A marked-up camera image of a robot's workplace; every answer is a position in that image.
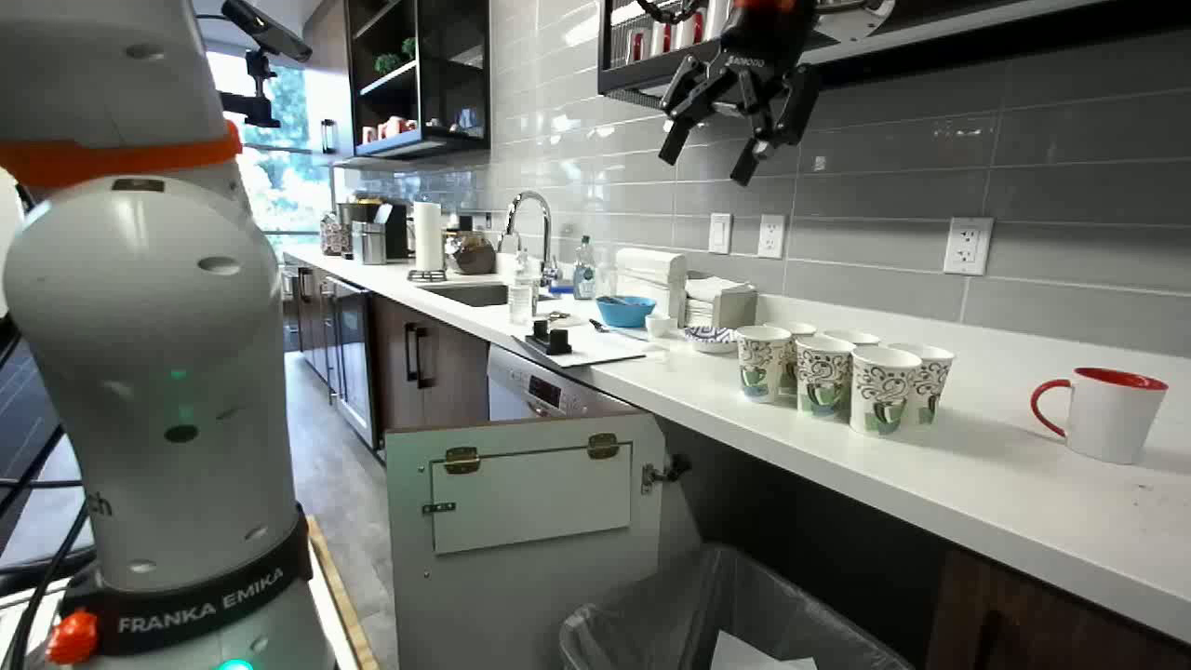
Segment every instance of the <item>trash bag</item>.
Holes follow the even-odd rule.
[[[875,637],[733,547],[692,558],[588,603],[562,622],[566,670],[707,670],[718,633],[819,670],[908,670]]]

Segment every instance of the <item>white mug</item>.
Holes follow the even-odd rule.
[[[1057,387],[1072,391],[1068,428],[1057,428],[1042,413],[1042,395]],[[1072,380],[1042,383],[1031,398],[1031,409],[1053,436],[1068,439],[1072,450],[1131,465],[1143,462],[1161,398],[1165,383],[1154,376],[1076,369]]]

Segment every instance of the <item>cabinet handle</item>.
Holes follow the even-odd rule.
[[[417,387],[435,387],[435,380],[424,380],[424,372],[421,372],[421,339],[424,339],[424,335],[428,335],[424,328],[413,328]]]
[[[975,640],[975,659],[971,659],[971,670],[986,670],[997,644],[1001,644],[1001,633],[1005,633],[1005,614],[1001,610],[986,610],[983,622],[979,622],[979,640]]]
[[[406,383],[417,383],[417,324],[406,324]]]

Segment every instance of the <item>kitchen counter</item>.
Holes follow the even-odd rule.
[[[406,283],[409,268],[402,264],[354,264],[320,249],[287,249],[287,257],[361,283],[491,346],[517,350],[502,305],[469,309],[428,294]],[[785,298],[763,298],[759,316],[953,350],[957,365],[938,424],[882,439],[804,409],[756,406],[737,391],[737,365],[729,357],[703,357],[681,342],[636,361],[573,369],[573,376],[1191,644],[1187,357]],[[1042,380],[1068,376],[1076,365],[1117,365],[1169,380],[1172,391],[1158,413],[1143,465],[1079,458],[1035,424],[1027,409],[1031,391]]]

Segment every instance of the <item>kitchen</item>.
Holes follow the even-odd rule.
[[[368,164],[368,171],[354,175],[354,190],[406,190],[406,182],[417,182],[450,208],[488,212],[502,212],[521,190],[540,190],[551,201],[555,231],[562,231],[558,249],[577,231],[592,235],[603,257],[625,246],[670,249],[685,253],[692,272],[729,275],[763,294],[793,298],[785,309],[796,320],[953,346],[957,376],[942,406],[953,417],[983,417],[983,424],[949,424],[957,432],[945,432],[949,413],[942,413],[942,432],[923,443],[867,443],[800,413],[748,406],[733,395],[729,365],[677,350],[670,357],[577,372],[599,391],[662,417],[666,432],[677,432],[670,443],[692,443],[689,484],[700,480],[696,473],[707,473],[700,458],[715,462],[718,473],[737,473],[737,480],[703,484],[726,488],[726,499],[737,495],[741,510],[759,521],[756,529],[722,529],[722,540],[733,540],[785,577],[804,577],[804,588],[830,596],[837,610],[863,622],[863,629],[912,663],[927,663],[930,648],[930,614],[945,562],[938,536],[1187,640],[1187,629],[1176,625],[1180,618],[1187,622],[1187,573],[1169,566],[1154,566],[1161,577],[1146,573],[1146,566],[1131,562],[1146,555],[1131,540],[1154,540],[1172,555],[1184,551],[1176,521],[1187,510],[1187,443],[1180,432],[1187,424],[1176,409],[1187,406],[1180,387],[1191,380],[1191,134],[1184,127],[1191,34],[1172,26],[1143,37],[923,67],[826,89],[800,149],[782,149],[741,190],[726,179],[741,153],[741,123],[715,119],[692,134],[681,164],[666,168],[655,160],[662,115],[596,93],[596,34],[584,41],[584,30],[577,30],[596,11],[596,4],[566,0],[491,0],[491,149],[391,168]],[[339,11],[331,7],[316,11],[316,22],[305,30],[324,67],[342,63],[346,30],[335,22]],[[729,253],[707,253],[711,212],[733,212]],[[782,257],[759,257],[759,216],[789,220]],[[942,272],[953,216],[994,216],[986,275]],[[395,287],[395,279],[376,279],[376,268],[320,264],[380,294]],[[465,305],[406,287],[395,287],[387,298],[484,342],[506,342],[506,331],[495,328],[502,320],[476,320]],[[774,302],[778,324],[793,324],[793,316]],[[1027,391],[1035,383],[1087,361],[1117,361],[1172,383],[1154,432],[1161,447],[1154,462],[1128,473],[1079,462],[1079,454],[1064,450],[1027,417]],[[685,439],[681,432],[711,436],[722,447],[715,450],[707,439]],[[1009,495],[975,488],[942,491],[930,488],[938,480],[901,480],[897,465],[927,469],[942,480],[953,469],[960,484],[990,476]],[[1094,514],[1076,514],[1076,521],[1053,514],[1057,529],[1031,536],[1027,495],[1038,495],[1042,506],[1046,480],[1001,480],[1012,465],[1057,480],[1076,473],[1105,491],[1128,480],[1161,491],[1154,499],[1165,499],[1165,506],[1146,521],[1124,517],[1139,521],[1139,536],[1128,532],[1128,547],[1113,547],[1117,529],[1087,536],[1079,529],[1098,514],[1113,517],[1124,510],[1109,495],[1087,491],[1079,499],[1057,484],[1050,503],[1087,503]],[[774,510],[800,510],[789,540],[774,532],[774,517],[782,517]],[[990,536],[968,536],[975,525],[953,514],[990,525]],[[1091,573],[1042,547],[1076,558],[1087,551]],[[890,558],[886,566],[856,566],[871,562],[863,551]],[[1128,607],[1135,592],[1113,592],[1117,581],[1109,577],[1113,566],[1102,562],[1105,555],[1113,555],[1109,562],[1120,558],[1143,570],[1124,570],[1124,581],[1165,581],[1169,588],[1158,588],[1165,592],[1161,603],[1154,596],[1154,610]]]

